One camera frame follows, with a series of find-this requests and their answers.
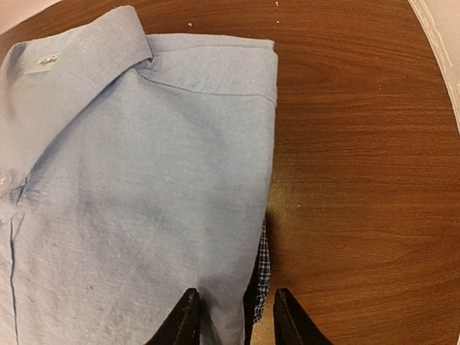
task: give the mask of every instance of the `shirt collar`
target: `shirt collar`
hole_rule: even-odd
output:
[[[56,53],[57,61],[38,85],[21,87],[27,85],[22,81],[29,77],[28,65],[37,61],[33,58]],[[9,189],[29,174],[51,141],[108,84],[152,58],[130,6],[84,27],[13,47],[0,69],[0,173],[14,176]]]

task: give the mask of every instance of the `plaid shirt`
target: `plaid shirt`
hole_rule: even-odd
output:
[[[254,323],[262,319],[268,292],[270,291],[270,252],[267,240],[267,223],[262,224],[262,235],[259,243],[259,283],[257,284],[256,307],[254,310]]]

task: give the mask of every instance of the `brown table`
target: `brown table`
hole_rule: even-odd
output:
[[[454,344],[460,140],[408,2],[66,0],[1,40],[56,34],[122,4],[147,33],[276,41],[273,288],[290,288],[335,344]],[[253,339],[273,344],[270,313]]]

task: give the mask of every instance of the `folded shirt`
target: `folded shirt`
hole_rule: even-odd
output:
[[[272,169],[273,42],[145,35],[131,7],[0,69],[0,339],[144,344],[187,288],[243,344]]]

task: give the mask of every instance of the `wooden table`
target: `wooden table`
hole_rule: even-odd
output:
[[[408,2],[66,0],[6,34],[0,57],[122,4],[147,33],[276,41],[273,288],[290,288],[335,344],[454,344],[460,140]],[[253,344],[273,344],[268,311]]]

